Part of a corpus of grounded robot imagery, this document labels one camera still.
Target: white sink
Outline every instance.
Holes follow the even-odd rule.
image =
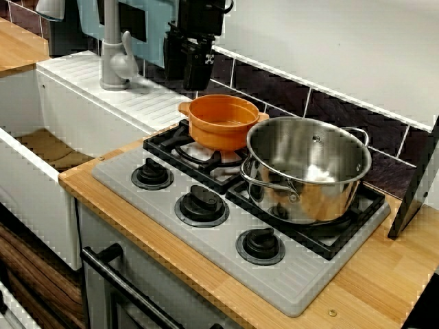
[[[99,57],[87,51],[0,79],[0,202],[72,269],[81,267],[74,198],[58,172],[19,137],[45,127],[77,151],[98,157],[181,120],[186,97],[99,87]]]

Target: gray faucet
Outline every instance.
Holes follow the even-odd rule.
[[[126,31],[121,38],[119,0],[105,0],[104,14],[100,85],[105,90],[125,90],[130,86],[130,79],[140,78],[139,67],[132,54],[131,34]]]

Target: gray stovetop panel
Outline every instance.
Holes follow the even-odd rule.
[[[147,157],[174,173],[171,186],[159,191],[146,191],[131,182],[132,172]],[[242,232],[266,228],[268,224],[237,207],[224,196],[222,198],[230,208],[230,216],[222,225],[194,228],[183,223],[175,215],[174,205],[178,198],[189,192],[192,185],[201,183],[142,147],[99,163],[92,174],[102,184],[290,317],[297,317],[306,309],[390,213],[389,205],[382,205],[332,260],[325,260],[275,230],[275,234],[285,244],[285,257],[276,265],[264,267],[244,260],[237,253],[235,241]]]

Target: dark tile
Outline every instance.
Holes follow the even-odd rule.
[[[372,167],[364,180],[402,199],[416,168],[373,150],[370,154]]]
[[[213,62],[213,69],[211,78],[219,81],[227,86],[230,86],[232,78],[233,58],[230,58],[222,53],[215,51],[215,60]]]
[[[267,107],[267,113],[270,118],[278,118],[278,117],[290,117],[291,113],[279,110],[278,108],[274,108],[273,106]]]
[[[145,62],[145,77],[181,95],[191,99],[195,98],[195,92],[187,91],[183,88],[183,80],[166,80],[165,70],[159,66]]]
[[[23,6],[30,10],[35,10],[38,0],[23,0]]]
[[[392,156],[397,155],[407,125],[351,103],[313,91],[307,117],[338,127],[359,127],[367,131],[370,145]]]
[[[198,96],[205,96],[205,95],[229,95],[229,96],[235,96],[240,97],[242,99],[245,99],[246,101],[249,101],[250,103],[253,103],[260,112],[264,111],[265,104],[261,101],[257,101],[256,99],[253,99],[247,95],[244,95],[240,92],[237,92],[233,89],[230,89],[229,87],[222,86],[221,84],[217,84],[213,81],[209,82],[209,85],[207,86],[206,90],[199,91]]]
[[[427,142],[428,136],[428,132],[410,127],[399,158],[413,165],[417,165],[420,159],[420,153]]]
[[[37,36],[42,36],[40,17],[35,12],[11,3],[11,17],[14,24]]]
[[[309,88],[278,75],[236,61],[233,86],[243,93],[302,116]]]
[[[9,3],[5,0],[0,0],[0,17],[10,21],[11,15],[9,13]]]

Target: orange saucepan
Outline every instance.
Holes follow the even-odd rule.
[[[250,128],[270,118],[249,101],[227,95],[198,97],[181,103],[178,110],[189,117],[191,137],[218,151],[236,151],[245,147]]]

